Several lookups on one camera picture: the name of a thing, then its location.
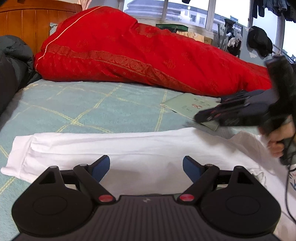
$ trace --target ridged black surface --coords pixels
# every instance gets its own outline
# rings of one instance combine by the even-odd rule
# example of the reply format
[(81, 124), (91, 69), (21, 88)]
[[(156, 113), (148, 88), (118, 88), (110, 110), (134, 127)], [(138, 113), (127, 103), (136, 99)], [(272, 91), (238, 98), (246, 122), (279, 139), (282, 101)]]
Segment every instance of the ridged black surface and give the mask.
[[(101, 206), (82, 228), (54, 238), (20, 234), (14, 241), (246, 241), (209, 227), (192, 206), (176, 203), (172, 196), (123, 196)], [(279, 241), (274, 235), (252, 241)]]

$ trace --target red blanket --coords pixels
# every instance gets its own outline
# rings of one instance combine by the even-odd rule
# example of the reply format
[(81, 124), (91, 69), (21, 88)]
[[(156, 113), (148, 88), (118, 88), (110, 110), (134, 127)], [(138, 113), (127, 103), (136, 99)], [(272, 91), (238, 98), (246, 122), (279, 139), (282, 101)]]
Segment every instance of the red blanket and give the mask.
[(111, 7), (59, 24), (36, 54), (35, 68), (53, 81), (140, 82), (209, 96), (271, 87), (266, 68)]

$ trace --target bed sheet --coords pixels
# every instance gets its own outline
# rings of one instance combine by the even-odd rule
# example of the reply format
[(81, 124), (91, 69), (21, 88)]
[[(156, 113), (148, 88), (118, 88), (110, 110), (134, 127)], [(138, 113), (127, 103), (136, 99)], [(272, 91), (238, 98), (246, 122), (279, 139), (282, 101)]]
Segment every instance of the bed sheet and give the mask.
[[(0, 168), (6, 165), (16, 136), (40, 132), (150, 132), (194, 126), (230, 138), (241, 130), (218, 128), (213, 132), (159, 105), (179, 94), (139, 84), (39, 80), (20, 90), (0, 117)], [(244, 129), (256, 133), (254, 128)], [(9, 241), (18, 233), (11, 207), (28, 186), (0, 173), (1, 241)]]

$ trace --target pink curtain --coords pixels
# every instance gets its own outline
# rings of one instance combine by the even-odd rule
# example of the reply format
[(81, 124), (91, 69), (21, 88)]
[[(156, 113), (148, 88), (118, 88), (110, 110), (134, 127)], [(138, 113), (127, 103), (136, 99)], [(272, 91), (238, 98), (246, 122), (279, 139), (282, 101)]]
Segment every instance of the pink curtain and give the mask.
[(77, 4), (82, 6), (82, 10), (86, 10), (89, 7), (91, 0), (78, 0)]

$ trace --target booklet cover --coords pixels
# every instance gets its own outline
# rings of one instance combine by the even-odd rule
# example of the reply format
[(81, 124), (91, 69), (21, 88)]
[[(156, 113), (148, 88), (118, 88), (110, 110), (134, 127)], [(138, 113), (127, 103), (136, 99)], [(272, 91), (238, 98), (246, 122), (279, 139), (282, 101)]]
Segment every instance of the booklet cover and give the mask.
[[(193, 95), (190, 93), (184, 93), (178, 95), (170, 100), (167, 100), (160, 105), (171, 109), (191, 120), (194, 120), (194, 115), (201, 110), (211, 109), (219, 105), (215, 101), (220, 101), (219, 98), (212, 98), (206, 96)], [(206, 127), (215, 131), (218, 128), (218, 123), (216, 121), (208, 121), (202, 123)]]

